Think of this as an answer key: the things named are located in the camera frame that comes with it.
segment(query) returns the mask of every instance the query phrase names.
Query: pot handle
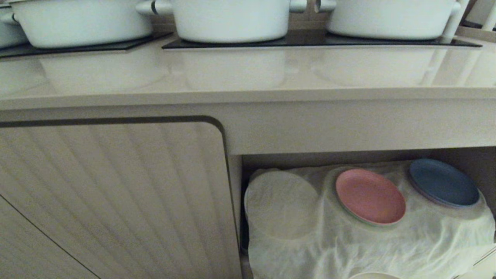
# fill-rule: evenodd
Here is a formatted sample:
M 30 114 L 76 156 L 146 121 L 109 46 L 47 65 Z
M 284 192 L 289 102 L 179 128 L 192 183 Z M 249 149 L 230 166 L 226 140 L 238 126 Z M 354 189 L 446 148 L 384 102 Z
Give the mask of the pot handle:
M 20 25 L 19 21 L 17 21 L 17 16 L 13 12 L 2 15 L 0 21 L 10 25 Z
M 314 0 L 313 7 L 315 12 L 331 12 L 337 6 L 336 0 Z
M 451 16 L 449 17 L 448 23 L 442 33 L 443 38 L 453 39 L 458 29 L 458 25 L 462 21 L 463 13 L 467 9 L 469 0 L 459 0 L 456 1 L 451 10 Z
M 146 0 L 136 5 L 136 11 L 146 15 L 173 14 L 170 0 Z
M 289 11 L 295 13 L 304 13 L 307 10 L 307 0 L 290 0 Z

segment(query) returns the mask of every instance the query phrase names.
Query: fluted cabinet door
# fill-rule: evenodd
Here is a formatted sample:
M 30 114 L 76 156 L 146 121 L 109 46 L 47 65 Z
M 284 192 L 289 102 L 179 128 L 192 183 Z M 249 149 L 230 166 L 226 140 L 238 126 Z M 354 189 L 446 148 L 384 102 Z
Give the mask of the fluted cabinet door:
M 212 124 L 0 129 L 1 193 L 102 279 L 241 278 Z
M 0 278 L 98 279 L 0 198 Z

